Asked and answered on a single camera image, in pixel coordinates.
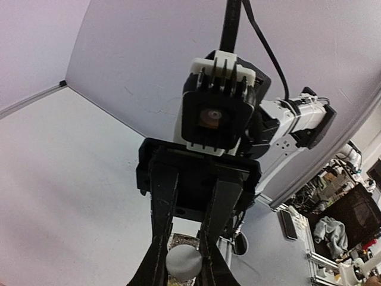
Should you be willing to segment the clear nail polish bottle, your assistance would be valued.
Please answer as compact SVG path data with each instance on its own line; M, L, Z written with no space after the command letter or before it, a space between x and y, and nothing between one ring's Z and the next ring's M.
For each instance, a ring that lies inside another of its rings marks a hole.
M193 282L202 268L199 239L185 234L172 234L165 267L170 277L176 281L188 284Z

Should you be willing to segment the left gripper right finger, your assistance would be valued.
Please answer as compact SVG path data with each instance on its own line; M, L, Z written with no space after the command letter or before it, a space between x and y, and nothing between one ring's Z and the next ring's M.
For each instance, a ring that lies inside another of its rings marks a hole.
M202 268L196 277L196 285L240 286L216 243L209 239L206 232L199 233L199 252L202 256Z

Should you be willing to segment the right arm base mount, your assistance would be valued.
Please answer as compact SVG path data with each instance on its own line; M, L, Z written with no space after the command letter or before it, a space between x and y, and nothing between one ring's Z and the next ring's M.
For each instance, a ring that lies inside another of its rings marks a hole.
M248 251L248 240L245 234L242 232L242 227L244 225L245 212L240 213L235 216L233 220L233 230L231 235L231 240L233 244L233 253L237 256L243 256Z

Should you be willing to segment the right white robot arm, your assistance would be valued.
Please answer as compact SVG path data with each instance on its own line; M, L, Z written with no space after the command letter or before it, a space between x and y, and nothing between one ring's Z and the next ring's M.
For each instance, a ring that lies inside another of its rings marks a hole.
M137 186L151 196L147 258L162 261L179 217L201 223L198 238L240 236L246 211L285 164L314 148L335 111L310 88L292 99L264 99L270 79L236 54L193 60L171 142L147 138Z

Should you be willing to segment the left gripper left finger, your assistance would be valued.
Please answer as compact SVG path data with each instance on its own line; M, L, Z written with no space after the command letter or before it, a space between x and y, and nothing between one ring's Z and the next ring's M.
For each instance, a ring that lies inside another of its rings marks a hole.
M127 286L162 286L167 285L168 273L165 259L170 231L156 235L143 260Z

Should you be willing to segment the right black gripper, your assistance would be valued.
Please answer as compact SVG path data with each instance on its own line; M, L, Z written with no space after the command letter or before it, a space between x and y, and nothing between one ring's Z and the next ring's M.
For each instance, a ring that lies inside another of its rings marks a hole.
M228 178L235 172L242 179ZM250 158L209 156L173 142L144 139L136 181L142 195L151 193L152 251L165 255L175 208L177 217L204 219L198 238L206 232L217 245L223 229L232 228L235 216L252 206L260 178L260 164Z

